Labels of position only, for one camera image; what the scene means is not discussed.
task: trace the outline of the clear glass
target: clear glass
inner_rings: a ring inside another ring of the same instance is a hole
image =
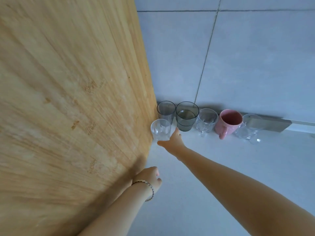
[[[203,108],[200,110],[196,120],[196,129],[201,132],[201,136],[204,137],[208,132],[211,132],[213,127],[218,121],[218,114],[216,111]]]
[[[248,140],[251,144],[258,144],[261,142],[258,133],[264,130],[265,127],[264,121],[260,116],[246,114],[243,116],[243,123],[234,134],[238,138]]]
[[[167,141],[171,136],[171,123],[165,119],[157,119],[151,124],[153,139]]]
[[[181,131],[189,131],[199,114],[199,108],[192,102],[181,102],[176,106],[177,127]]]
[[[176,106],[171,101],[163,101],[157,105],[158,118],[169,121],[172,125]]]

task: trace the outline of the white countertop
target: white countertop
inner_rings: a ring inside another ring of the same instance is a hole
[[[193,128],[181,132],[187,147],[273,188],[315,215],[315,135],[265,131],[258,145],[234,135],[202,138]],[[152,143],[147,167],[157,166],[163,184],[145,202],[128,236],[249,235],[191,172]]]

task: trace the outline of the wooden cutting board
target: wooden cutting board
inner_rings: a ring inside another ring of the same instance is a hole
[[[0,0],[0,235],[76,235],[145,165],[133,0]]]

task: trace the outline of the hand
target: hand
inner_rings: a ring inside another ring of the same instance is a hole
[[[176,155],[179,149],[186,147],[181,139],[178,127],[176,127],[168,141],[158,141],[158,145],[164,147],[172,155]]]
[[[159,173],[157,167],[145,168],[132,179],[132,182],[135,182],[138,180],[147,181],[153,187],[154,193],[156,193],[162,185],[161,178],[157,178],[157,176],[159,176],[159,175],[160,175],[160,173]],[[147,190],[148,197],[150,197],[152,195],[152,190],[151,190],[150,186],[148,186],[145,183],[137,183],[137,184],[143,184],[143,186],[145,186],[147,189],[149,189],[149,190]]]

